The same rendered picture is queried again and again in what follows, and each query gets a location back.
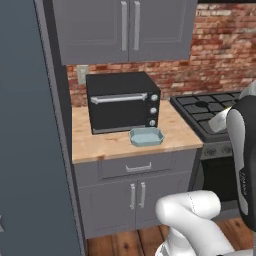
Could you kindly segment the grey drawer front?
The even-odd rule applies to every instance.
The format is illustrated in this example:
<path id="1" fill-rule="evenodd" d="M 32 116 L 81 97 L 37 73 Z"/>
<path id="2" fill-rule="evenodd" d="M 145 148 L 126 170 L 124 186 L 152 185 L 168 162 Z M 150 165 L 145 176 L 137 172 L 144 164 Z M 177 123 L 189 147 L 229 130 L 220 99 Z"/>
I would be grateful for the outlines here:
<path id="1" fill-rule="evenodd" d="M 139 166 L 148 165 L 149 162 L 152 163 L 151 170 L 134 172 L 134 173 L 126 172 L 126 169 L 125 169 L 126 165 L 128 167 L 139 167 Z M 175 162 L 176 162 L 176 156 L 174 153 L 159 153 L 159 154 L 149 154 L 149 155 L 140 155 L 140 156 L 134 156 L 134 157 L 103 160 L 100 164 L 100 169 L 102 171 L 103 178 L 114 178 L 114 177 L 122 177 L 126 175 L 137 174 L 137 173 L 169 170 L 175 165 Z"/>

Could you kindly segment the black toaster oven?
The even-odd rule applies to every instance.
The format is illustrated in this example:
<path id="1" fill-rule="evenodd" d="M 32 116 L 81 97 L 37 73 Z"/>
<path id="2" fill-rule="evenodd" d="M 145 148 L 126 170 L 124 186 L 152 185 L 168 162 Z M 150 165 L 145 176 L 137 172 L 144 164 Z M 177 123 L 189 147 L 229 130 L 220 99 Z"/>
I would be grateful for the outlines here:
<path id="1" fill-rule="evenodd" d="M 155 120 L 158 126 L 160 107 L 160 88 L 146 72 L 125 72 L 90 74 L 86 76 L 87 101 L 93 134 L 128 131 L 135 127 L 149 126 Z M 137 101 L 94 104 L 93 96 L 123 95 L 146 93 L 147 98 Z M 151 101 L 151 95 L 157 94 L 158 100 Z M 150 108 L 157 108 L 151 114 Z"/>

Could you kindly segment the grey wall cupboard door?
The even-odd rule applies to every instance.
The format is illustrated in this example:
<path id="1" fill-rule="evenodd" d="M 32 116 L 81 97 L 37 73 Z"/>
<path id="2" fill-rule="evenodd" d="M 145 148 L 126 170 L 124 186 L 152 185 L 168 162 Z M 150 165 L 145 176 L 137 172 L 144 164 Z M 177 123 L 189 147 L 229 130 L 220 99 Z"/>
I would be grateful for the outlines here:
<path id="1" fill-rule="evenodd" d="M 63 64 L 104 64 L 128 61 L 122 51 L 121 1 L 53 0 Z"/>
<path id="2" fill-rule="evenodd" d="M 139 50 L 134 51 L 134 1 L 140 2 Z M 130 0 L 129 61 L 187 60 L 198 0 Z"/>

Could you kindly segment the pale wall socket plate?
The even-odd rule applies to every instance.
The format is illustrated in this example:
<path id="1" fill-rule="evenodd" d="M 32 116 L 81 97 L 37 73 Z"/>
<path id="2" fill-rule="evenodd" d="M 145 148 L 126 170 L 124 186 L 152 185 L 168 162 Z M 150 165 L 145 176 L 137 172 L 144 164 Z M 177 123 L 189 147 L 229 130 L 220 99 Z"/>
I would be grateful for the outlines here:
<path id="1" fill-rule="evenodd" d="M 86 83 L 86 75 L 88 74 L 88 66 L 87 65 L 78 65 L 76 68 L 77 71 L 77 79 L 79 84 Z"/>

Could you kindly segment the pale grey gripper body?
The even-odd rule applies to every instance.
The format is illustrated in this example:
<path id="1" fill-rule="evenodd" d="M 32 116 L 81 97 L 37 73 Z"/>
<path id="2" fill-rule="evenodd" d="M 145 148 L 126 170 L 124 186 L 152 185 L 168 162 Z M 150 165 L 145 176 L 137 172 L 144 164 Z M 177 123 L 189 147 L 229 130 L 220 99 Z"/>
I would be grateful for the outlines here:
<path id="1" fill-rule="evenodd" d="M 230 109 L 226 108 L 208 121 L 208 124 L 214 133 L 220 132 L 227 127 L 226 118 L 229 111 Z"/>

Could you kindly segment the grey base cupboard door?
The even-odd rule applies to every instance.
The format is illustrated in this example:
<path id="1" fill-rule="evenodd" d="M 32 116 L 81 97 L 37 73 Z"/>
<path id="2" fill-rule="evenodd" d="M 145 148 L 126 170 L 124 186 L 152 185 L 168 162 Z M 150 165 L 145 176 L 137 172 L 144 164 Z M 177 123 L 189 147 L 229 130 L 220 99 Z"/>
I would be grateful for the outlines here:
<path id="1" fill-rule="evenodd" d="M 143 229 L 160 225 L 155 213 L 157 201 L 165 196 L 186 192 L 190 176 L 189 172 L 183 172 L 139 179 L 137 184 L 136 228 Z M 141 201 L 141 182 L 146 184 L 144 208 L 139 205 Z"/>
<path id="2" fill-rule="evenodd" d="M 136 180 L 79 188 L 79 200 L 86 238 L 135 228 L 135 208 L 131 210 L 131 188 Z"/>

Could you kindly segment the grey fridge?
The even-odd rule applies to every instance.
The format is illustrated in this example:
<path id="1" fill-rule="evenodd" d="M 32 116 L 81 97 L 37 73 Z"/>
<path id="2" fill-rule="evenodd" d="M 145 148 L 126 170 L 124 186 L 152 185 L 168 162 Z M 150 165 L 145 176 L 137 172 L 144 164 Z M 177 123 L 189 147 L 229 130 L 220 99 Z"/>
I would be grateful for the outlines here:
<path id="1" fill-rule="evenodd" d="M 0 0 L 0 256 L 85 256 L 53 0 Z"/>

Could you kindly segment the black gas stove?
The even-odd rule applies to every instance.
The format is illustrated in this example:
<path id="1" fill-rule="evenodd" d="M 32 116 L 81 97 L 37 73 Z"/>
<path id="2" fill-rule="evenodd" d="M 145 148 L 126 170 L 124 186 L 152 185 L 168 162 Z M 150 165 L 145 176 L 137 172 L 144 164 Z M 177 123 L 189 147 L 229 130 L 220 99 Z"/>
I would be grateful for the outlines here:
<path id="1" fill-rule="evenodd" d="M 208 121 L 239 100 L 240 91 L 179 95 L 170 98 L 203 147 L 198 149 L 189 184 L 190 191 L 213 191 L 221 211 L 213 220 L 240 217 L 233 151 L 227 130 L 214 133 Z"/>

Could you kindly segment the pale blue tupperware container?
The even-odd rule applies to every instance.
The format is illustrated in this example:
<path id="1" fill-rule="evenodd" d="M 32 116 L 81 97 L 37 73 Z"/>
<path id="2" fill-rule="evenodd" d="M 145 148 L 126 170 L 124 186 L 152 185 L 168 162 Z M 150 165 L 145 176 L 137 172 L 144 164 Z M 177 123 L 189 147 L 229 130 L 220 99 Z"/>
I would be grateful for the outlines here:
<path id="1" fill-rule="evenodd" d="M 157 146 L 164 140 L 162 131 L 155 127 L 134 128 L 129 132 L 132 145 L 136 147 Z"/>

